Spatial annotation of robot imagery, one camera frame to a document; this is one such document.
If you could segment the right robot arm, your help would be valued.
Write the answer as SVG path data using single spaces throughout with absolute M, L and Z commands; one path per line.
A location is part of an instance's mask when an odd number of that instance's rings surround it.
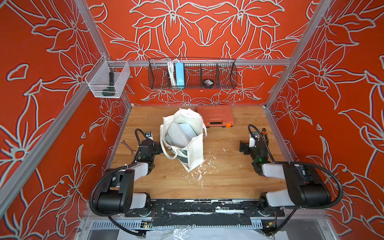
M 250 140 L 240 142 L 240 152 L 251 157 L 256 174 L 286 183 L 283 190 L 260 194 L 258 210 L 261 214 L 273 208 L 328 209 L 342 201 L 343 185 L 331 171 L 316 164 L 276 161 L 265 131 L 248 125 L 248 132 Z

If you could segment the white canvas tote bag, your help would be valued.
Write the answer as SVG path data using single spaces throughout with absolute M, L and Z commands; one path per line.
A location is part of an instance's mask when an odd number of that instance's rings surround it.
M 192 138 L 185 148 L 170 146 L 165 141 L 165 136 L 171 123 L 187 123 L 197 136 Z M 203 146 L 205 137 L 207 137 L 207 128 L 203 117 L 191 109 L 179 109 L 175 114 L 164 117 L 163 124 L 160 126 L 160 144 L 164 155 L 170 160 L 179 159 L 188 173 L 205 161 Z

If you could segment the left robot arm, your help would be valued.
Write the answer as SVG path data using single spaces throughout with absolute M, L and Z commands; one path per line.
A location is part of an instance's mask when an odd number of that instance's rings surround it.
M 135 129 L 138 150 L 133 162 L 115 169 L 107 169 L 91 191 L 89 208 L 92 213 L 107 217 L 116 227 L 127 234 L 144 239 L 145 230 L 131 231 L 113 219 L 118 214 L 127 214 L 130 210 L 141 209 L 154 212 L 148 193 L 135 193 L 134 183 L 149 175 L 155 168 L 155 156 L 163 152 L 159 143 L 153 140 L 151 132 Z

